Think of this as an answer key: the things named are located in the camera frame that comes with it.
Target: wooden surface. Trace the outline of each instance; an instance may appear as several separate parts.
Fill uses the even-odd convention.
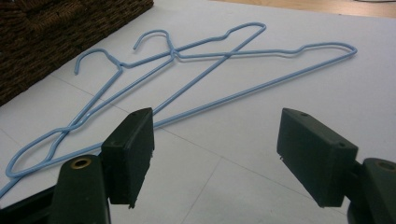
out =
[[[353,0],[217,0],[265,7],[335,13],[352,16],[396,18],[396,3],[368,3]]]

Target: woven texture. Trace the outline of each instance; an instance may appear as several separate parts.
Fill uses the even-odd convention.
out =
[[[0,105],[153,6],[153,0],[0,0]]]

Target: blue wire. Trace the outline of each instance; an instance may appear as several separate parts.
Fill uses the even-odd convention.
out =
[[[260,26],[261,29],[259,31],[257,31],[254,35],[252,35],[251,37],[249,37],[247,40],[245,40],[242,44],[240,44],[238,47],[236,47],[235,49],[233,49],[230,52],[217,52],[217,53],[207,53],[207,54],[195,54],[195,55],[182,55],[179,52],[185,49],[190,49],[190,48],[194,48],[197,47],[199,45],[208,43],[208,42],[213,42],[213,41],[220,41],[220,40],[224,40],[225,38],[227,38],[229,36],[229,34],[231,34],[234,31],[240,30],[244,27],[247,26]],[[226,60],[228,60],[230,57],[232,56],[239,56],[239,55],[251,55],[251,54],[298,54],[306,49],[310,49],[310,48],[318,48],[318,47],[329,47],[329,46],[339,46],[339,47],[343,47],[343,48],[347,48],[350,49],[351,51],[348,54],[342,55],[340,57],[328,60],[326,62],[323,63],[318,63],[312,66],[309,66],[305,69],[299,70],[297,72],[291,73],[289,75],[283,76],[283,77],[279,77],[276,78],[272,81],[263,83],[261,85],[255,86],[253,88],[247,89],[245,91],[240,91],[238,93],[235,93],[233,95],[221,98],[217,101],[214,101],[212,103],[206,104],[206,105],[201,105],[198,106],[194,109],[185,111],[183,113],[174,115],[173,117],[170,117],[168,119],[163,119],[160,120],[158,122],[154,123],[154,128],[158,128],[160,126],[163,126],[165,124],[168,124],[170,122],[174,122],[178,119],[184,119],[192,114],[201,112],[203,110],[207,110],[208,108],[220,105],[220,104],[224,104],[226,102],[229,102],[235,98],[238,97],[242,97],[244,95],[250,94],[254,91],[258,91],[261,90],[263,88],[275,85],[279,82],[283,82],[286,81],[288,79],[291,79],[293,77],[297,77],[299,75],[305,74],[307,72],[319,69],[320,67],[326,66],[328,64],[331,63],[336,63],[339,61],[342,61],[350,56],[352,56],[353,54],[355,54],[357,52],[356,48],[345,44],[345,43],[339,43],[339,42],[328,42],[328,43],[319,43],[319,44],[311,44],[311,45],[304,45],[302,47],[300,47],[299,49],[296,50],[284,50],[284,49],[265,49],[265,50],[249,50],[249,51],[239,51],[242,47],[244,47],[246,44],[248,44],[251,40],[253,40],[255,37],[257,37],[259,34],[261,34],[264,30],[265,30],[266,26],[263,23],[258,23],[258,22],[251,22],[251,23],[246,23],[237,27],[234,27],[233,29],[229,30],[225,35],[221,35],[221,36],[216,36],[216,37],[210,37],[198,42],[194,42],[192,44],[186,45],[184,47],[181,48],[177,48],[175,49],[169,34],[164,31],[164,30],[153,30],[153,31],[149,31],[146,32],[144,34],[142,34],[139,39],[137,40],[136,44],[134,45],[134,49],[137,49],[138,46],[140,45],[142,39],[146,36],[146,35],[150,35],[153,33],[163,33],[165,34],[166,40],[167,40],[167,44],[169,47],[169,51],[161,53],[161,54],[157,54],[155,56],[149,57],[147,59],[138,61],[136,63],[121,63],[120,61],[118,61],[116,58],[114,58],[113,56],[111,56],[110,54],[108,54],[107,51],[105,51],[104,49],[93,49],[93,50],[88,50],[87,52],[81,54],[78,59],[77,59],[77,63],[76,63],[76,68],[75,68],[75,73],[78,73],[79,70],[79,65],[81,60],[94,52],[103,52],[107,58],[113,62],[117,68],[118,68],[118,72],[113,75],[113,77],[106,83],[106,85],[99,90],[99,92],[97,92],[92,99],[87,103],[87,105],[84,106],[84,108],[78,113],[78,115],[70,122],[70,124],[67,127],[64,128],[58,128],[58,129],[54,129],[42,136],[40,136],[39,138],[37,138],[35,141],[33,141],[32,143],[28,144],[27,146],[23,147],[10,161],[10,163],[7,166],[6,169],[6,175],[8,177],[11,177],[12,179],[10,180],[10,182],[3,187],[0,190],[0,198],[7,193],[7,191],[9,191],[19,180],[21,180],[24,176],[31,174],[32,172],[35,172],[39,169],[45,168],[47,166],[50,166],[52,164],[55,164],[57,162],[61,162],[61,161],[66,161],[66,160],[70,160],[80,154],[85,154],[88,152],[91,152],[97,148],[99,148],[102,143],[97,143],[95,145],[92,145],[90,147],[85,147],[81,150],[75,151],[73,153],[67,154],[65,156],[62,156],[60,158],[56,158],[56,159],[52,159],[56,148],[59,146],[59,144],[62,142],[62,140],[73,130],[79,128],[82,126],[82,124],[84,124],[88,118],[93,115],[94,113],[96,113],[97,111],[99,111],[100,109],[102,109],[104,106],[108,105],[110,102],[112,102],[113,100],[117,99],[118,97],[120,97],[121,95],[123,95],[125,92],[127,92],[129,89],[133,88],[134,86],[136,86],[137,84],[139,84],[141,81],[145,80],[146,78],[152,76],[153,74],[155,74],[156,72],[158,72],[159,70],[161,70],[162,68],[164,68],[166,65],[168,65],[169,63],[171,63],[176,57],[180,58],[180,59],[193,59],[193,58],[208,58],[208,57],[223,57],[221,59],[219,59],[216,63],[214,63],[212,66],[210,66],[209,68],[207,68],[202,74],[200,74],[198,77],[196,77],[194,80],[192,80],[190,83],[188,83],[186,86],[184,86],[182,89],[180,89],[179,91],[177,91],[176,93],[174,93],[170,98],[168,98],[166,101],[164,101],[162,104],[160,104],[159,106],[157,106],[154,110],[153,110],[153,114],[157,114],[158,112],[160,112],[162,109],[164,109],[167,105],[169,105],[171,102],[173,102],[179,95],[181,95],[183,92],[185,92],[186,90],[188,90],[191,86],[193,86],[194,84],[196,84],[199,80],[201,80],[203,77],[207,76],[210,72],[212,72],[215,68],[217,68],[219,65],[221,65],[222,63],[224,63]],[[130,84],[129,86],[125,87],[124,89],[122,89],[121,91],[117,92],[116,94],[114,94],[113,96],[109,97],[107,100],[103,101],[101,104],[99,104],[97,107],[91,109],[91,107],[100,99],[100,97],[105,93],[105,91],[117,80],[117,78],[122,74],[123,70],[122,67],[126,67],[126,68],[133,68],[133,67],[137,67],[141,64],[144,63],[149,63],[152,62],[154,60],[160,59],[162,57],[165,56],[170,56],[170,59],[167,60],[165,63],[160,64],[159,66],[155,67],[153,70],[151,70],[150,72],[148,72],[147,74],[145,74],[144,76],[142,76],[141,78],[139,78],[138,80],[136,80],[135,82],[133,82],[132,84]],[[41,142],[42,140],[56,134],[56,133],[61,133],[60,136],[58,136],[58,138],[52,143],[50,150],[49,150],[49,154],[47,155],[47,157],[40,162],[39,164],[30,167],[28,169],[19,171],[17,173],[13,173],[12,172],[12,168],[15,165],[15,163],[17,162],[18,158],[26,151],[28,150],[30,147],[35,146],[37,143]]]

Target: white surface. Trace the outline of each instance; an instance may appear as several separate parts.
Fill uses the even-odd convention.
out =
[[[113,223],[347,223],[347,204],[340,209],[317,208],[279,160],[276,140],[283,107],[311,114],[359,146],[358,161],[368,157],[396,161],[396,20],[157,0],[153,9],[94,48],[107,49],[123,62],[135,62],[167,50],[164,39],[156,36],[132,52],[134,42],[146,31],[164,29],[180,47],[251,21],[265,23],[267,30],[244,49],[297,49],[341,41],[359,52],[342,63],[157,130],[154,158],[136,208],[112,205]],[[228,51],[256,30],[248,28],[226,41],[188,52]],[[321,49],[292,59],[231,59],[155,120],[340,53]],[[67,125],[115,71],[103,55],[94,54],[84,59],[80,75],[74,76],[75,61],[0,107],[1,187],[7,183],[4,170],[12,155],[40,134]],[[155,107],[214,62],[174,62],[70,134],[57,155],[104,141],[128,113]],[[103,99],[158,63],[125,70]],[[19,168],[42,160],[48,145],[23,157]],[[56,166],[22,180],[1,199],[1,206],[50,187],[58,171]]]

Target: blue hanger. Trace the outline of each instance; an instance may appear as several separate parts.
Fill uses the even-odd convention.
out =
[[[186,49],[192,49],[198,46],[201,46],[203,44],[209,43],[209,42],[216,42],[216,41],[221,41],[226,39],[231,33],[241,30],[243,28],[249,27],[249,26],[257,26],[260,29],[255,32],[253,35],[251,35],[249,38],[247,38],[245,41],[243,41],[241,44],[239,44],[236,48],[234,48],[233,50],[229,51],[229,52],[215,52],[215,53],[205,53],[205,54],[193,54],[193,55],[183,55],[180,52]],[[101,90],[99,90],[99,92],[97,92],[92,99],[82,108],[82,110],[76,115],[76,117],[69,123],[68,126],[63,127],[63,128],[58,128],[58,129],[54,129],[40,137],[38,137],[35,141],[29,143],[27,146],[23,147],[10,161],[10,163],[7,166],[6,169],[6,175],[8,177],[11,178],[10,182],[3,187],[0,190],[0,198],[7,193],[16,183],[18,183],[19,180],[21,180],[24,176],[26,175],[30,175],[31,173],[42,169],[44,167],[47,167],[49,165],[61,162],[61,161],[66,161],[66,160],[70,160],[71,158],[74,158],[80,154],[85,154],[85,153],[89,153],[97,148],[99,148],[102,143],[97,143],[94,144],[90,147],[85,147],[83,149],[80,149],[78,151],[75,151],[73,153],[70,153],[68,155],[62,156],[60,158],[56,158],[53,159],[53,156],[55,154],[55,151],[57,149],[57,147],[59,146],[59,144],[64,140],[64,138],[73,130],[81,127],[93,114],[95,114],[96,112],[98,112],[100,109],[102,109],[104,106],[108,105],[109,103],[111,103],[112,101],[114,101],[115,99],[117,99],[118,97],[122,96],[125,92],[127,92],[128,90],[130,90],[131,88],[135,87],[137,84],[139,84],[140,82],[142,82],[143,80],[147,79],[148,77],[156,74],[158,71],[160,71],[161,69],[165,68],[165,66],[167,66],[168,64],[172,63],[175,58],[179,58],[179,59],[197,59],[197,58],[215,58],[218,59],[214,64],[212,64],[211,66],[209,66],[203,73],[201,73],[199,76],[197,76],[196,78],[194,78],[191,82],[189,82],[187,85],[185,85],[183,88],[181,88],[179,91],[175,92],[172,96],[170,96],[167,100],[165,100],[163,103],[161,103],[160,105],[158,105],[154,110],[153,110],[153,114],[157,114],[159,113],[162,109],[164,109],[166,106],[168,106],[169,104],[171,104],[174,100],[176,100],[176,98],[178,96],[180,96],[183,92],[187,91],[191,86],[195,85],[197,82],[199,82],[203,77],[207,76],[210,72],[212,72],[214,69],[216,69],[218,66],[220,66],[222,63],[226,62],[228,59],[230,59],[233,56],[243,56],[243,55],[275,55],[275,56],[279,56],[279,55],[296,55],[299,54],[305,50],[308,49],[313,49],[313,48],[323,48],[323,47],[341,47],[343,49],[348,49],[349,52],[342,55],[342,56],[338,56],[336,58],[330,59],[328,61],[322,62],[322,63],[317,63],[311,66],[308,66],[302,70],[293,72],[291,74],[285,75],[283,77],[279,77],[276,79],[273,79],[271,81],[262,83],[260,85],[257,85],[255,87],[249,88],[247,90],[244,91],[240,91],[237,92],[235,94],[232,94],[230,96],[218,99],[214,102],[208,103],[206,105],[201,105],[198,106],[194,109],[185,111],[183,113],[174,115],[168,119],[163,119],[160,120],[158,122],[154,123],[154,128],[158,128],[160,126],[166,125],[170,122],[174,122],[176,120],[179,119],[184,119],[187,116],[190,116],[192,114],[195,113],[199,113],[203,110],[206,110],[208,108],[217,106],[217,105],[221,105],[223,103],[229,102],[235,98],[250,94],[254,91],[259,91],[261,89],[264,89],[266,87],[270,87],[273,86],[279,82],[283,82],[286,80],[289,80],[293,77],[297,77],[300,76],[302,74],[305,74],[307,72],[319,69],[321,67],[324,67],[326,65],[329,64],[333,64],[333,63],[337,63],[339,61],[342,61],[346,58],[351,57],[352,55],[357,53],[356,48],[354,48],[353,46],[350,46],[348,44],[345,43],[340,43],[340,42],[327,42],[327,43],[318,43],[318,44],[309,44],[309,45],[304,45],[301,46],[298,49],[295,50],[286,50],[286,49],[263,49],[263,50],[246,50],[243,51],[241,50],[241,48],[243,48],[245,45],[247,45],[251,40],[253,40],[254,38],[256,38],[258,35],[260,35],[262,32],[264,32],[266,29],[265,24],[263,23],[259,23],[259,22],[250,22],[250,23],[246,23],[246,24],[242,24],[239,26],[234,27],[233,29],[230,29],[225,35],[220,35],[220,36],[215,36],[215,37],[210,37],[207,39],[203,39],[194,43],[191,43],[189,45],[180,47],[180,48],[175,48],[171,39],[170,39],[170,35],[165,31],[165,30],[153,30],[153,31],[149,31],[146,32],[144,34],[142,34],[136,44],[134,45],[134,49],[137,49],[140,45],[140,43],[142,42],[143,38],[145,38],[147,35],[151,35],[154,33],[162,33],[165,35],[166,38],[166,42],[168,45],[169,50],[151,57],[148,57],[144,60],[135,62],[135,63],[123,63],[120,62],[119,60],[117,60],[116,58],[114,58],[113,56],[111,56],[106,50],[104,49],[91,49],[88,50],[84,53],[82,53],[76,62],[76,67],[75,67],[75,74],[78,74],[78,70],[80,67],[80,63],[81,60],[92,54],[95,52],[102,52],[106,55],[106,57],[116,65],[117,67],[117,72],[113,75],[113,77],[101,88]],[[108,99],[104,100],[101,104],[97,105],[96,107],[92,108],[93,105],[100,99],[100,97],[108,90],[108,88],[117,80],[117,78],[120,77],[120,75],[123,73],[123,68],[127,68],[127,69],[131,69],[131,68],[135,68],[139,65],[145,64],[145,63],[150,63],[153,62],[155,60],[161,59],[163,57],[167,57],[169,56],[170,58],[165,61],[164,63],[158,65],[157,67],[155,67],[154,69],[152,69],[151,71],[149,71],[148,73],[146,73],[145,75],[143,75],[142,77],[140,77],[138,80],[136,80],[135,82],[131,83],[130,85],[128,85],[127,87],[123,88],[122,90],[118,91],[117,93],[115,93],[114,95],[110,96]],[[35,146],[36,144],[38,144],[39,142],[47,139],[48,137],[56,134],[56,133],[60,133],[60,135],[53,141],[50,149],[49,149],[49,154],[46,156],[46,158],[40,162],[39,164],[27,168],[25,170],[22,171],[18,171],[18,172],[12,172],[12,169],[15,165],[15,163],[17,162],[18,158],[27,150],[29,150],[29,148]]]

